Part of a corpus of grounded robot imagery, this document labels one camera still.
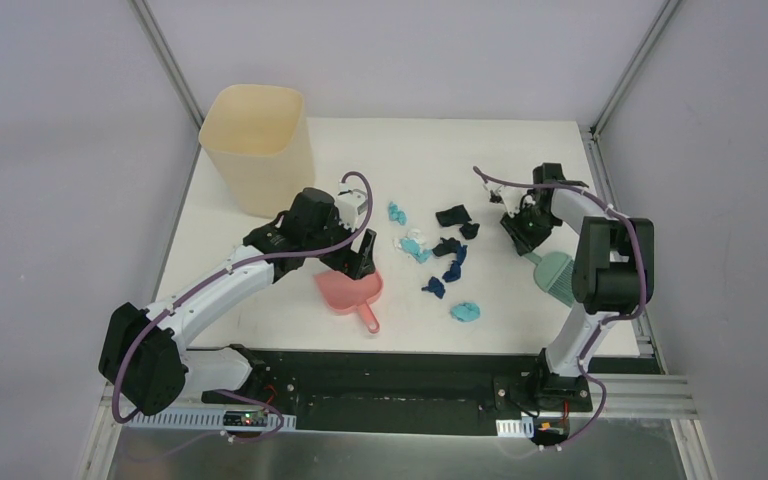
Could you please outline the green hand brush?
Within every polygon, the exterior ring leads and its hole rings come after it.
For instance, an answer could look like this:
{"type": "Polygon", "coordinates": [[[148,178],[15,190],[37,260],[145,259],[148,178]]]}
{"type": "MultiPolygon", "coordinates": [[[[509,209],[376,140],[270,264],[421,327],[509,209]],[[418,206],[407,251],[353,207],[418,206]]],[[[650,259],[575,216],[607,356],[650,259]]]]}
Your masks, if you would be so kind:
{"type": "Polygon", "coordinates": [[[574,259],[563,252],[552,251],[545,255],[528,252],[524,257],[534,265],[533,280],[545,293],[567,307],[575,303],[572,290],[574,259]]]}

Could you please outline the pink plastic dustpan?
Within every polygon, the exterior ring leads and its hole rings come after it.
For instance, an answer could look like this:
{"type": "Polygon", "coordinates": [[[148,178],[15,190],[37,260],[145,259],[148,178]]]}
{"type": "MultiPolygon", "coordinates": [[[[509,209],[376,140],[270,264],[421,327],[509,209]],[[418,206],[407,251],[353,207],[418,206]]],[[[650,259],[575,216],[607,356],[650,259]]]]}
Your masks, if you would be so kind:
{"type": "Polygon", "coordinates": [[[380,322],[371,308],[383,291],[383,279],[378,272],[352,280],[343,273],[328,271],[313,279],[325,304],[335,314],[356,313],[370,334],[379,333],[380,322]]]}

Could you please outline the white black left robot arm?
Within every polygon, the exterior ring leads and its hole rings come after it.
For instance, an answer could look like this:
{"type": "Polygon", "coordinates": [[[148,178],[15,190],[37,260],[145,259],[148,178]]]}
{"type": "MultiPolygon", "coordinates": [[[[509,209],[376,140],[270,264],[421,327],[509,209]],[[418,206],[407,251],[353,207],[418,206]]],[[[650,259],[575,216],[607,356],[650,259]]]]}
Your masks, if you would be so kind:
{"type": "Polygon", "coordinates": [[[246,298],[319,260],[351,280],[375,271],[376,234],[368,229],[370,193],[340,186],[337,195],[306,187],[291,206],[246,235],[221,265],[184,290],[145,307],[126,302],[111,314],[99,373],[137,412],[155,415],[183,393],[227,390],[257,402],[265,378],[238,347],[193,350],[191,343],[246,298]]]}

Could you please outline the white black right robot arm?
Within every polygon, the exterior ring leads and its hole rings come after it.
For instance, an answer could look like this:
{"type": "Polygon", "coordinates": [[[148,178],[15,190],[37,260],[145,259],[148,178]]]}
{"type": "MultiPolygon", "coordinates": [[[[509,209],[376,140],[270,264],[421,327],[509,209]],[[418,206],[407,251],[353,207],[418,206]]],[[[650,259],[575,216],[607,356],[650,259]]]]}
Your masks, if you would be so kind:
{"type": "Polygon", "coordinates": [[[535,261],[547,287],[567,285],[571,310],[526,380],[529,400],[543,410],[585,398],[590,360],[614,324],[645,309],[654,292],[654,225],[630,218],[585,183],[543,163],[513,211],[500,223],[518,255],[535,261]]]}

